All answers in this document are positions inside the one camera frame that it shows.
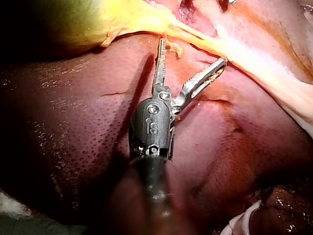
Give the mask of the left arm instrument jaw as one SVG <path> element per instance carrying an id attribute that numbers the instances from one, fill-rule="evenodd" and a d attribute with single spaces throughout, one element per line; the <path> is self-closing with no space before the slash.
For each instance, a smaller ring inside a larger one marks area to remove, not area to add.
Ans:
<path id="1" fill-rule="evenodd" d="M 156 57 L 156 68 L 154 74 L 154 80 L 152 85 L 152 93 L 157 91 L 159 86 L 163 86 L 165 79 L 165 52 L 166 43 L 164 38 L 161 38 L 158 43 L 157 57 Z"/>
<path id="2" fill-rule="evenodd" d="M 227 66 L 227 59 L 219 58 L 211 65 L 205 67 L 202 71 L 196 73 L 187 80 L 180 93 L 172 100 L 173 108 L 185 108 L 209 85 L 211 85 Z"/>

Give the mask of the left arm instrument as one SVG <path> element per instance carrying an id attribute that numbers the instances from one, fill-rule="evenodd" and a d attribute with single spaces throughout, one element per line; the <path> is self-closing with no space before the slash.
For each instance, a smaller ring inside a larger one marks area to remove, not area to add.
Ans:
<path id="1" fill-rule="evenodd" d="M 175 117 L 171 110 L 169 87 L 158 87 L 151 97 L 138 104 L 129 124 L 129 149 L 132 159 L 157 154 L 173 159 Z"/>

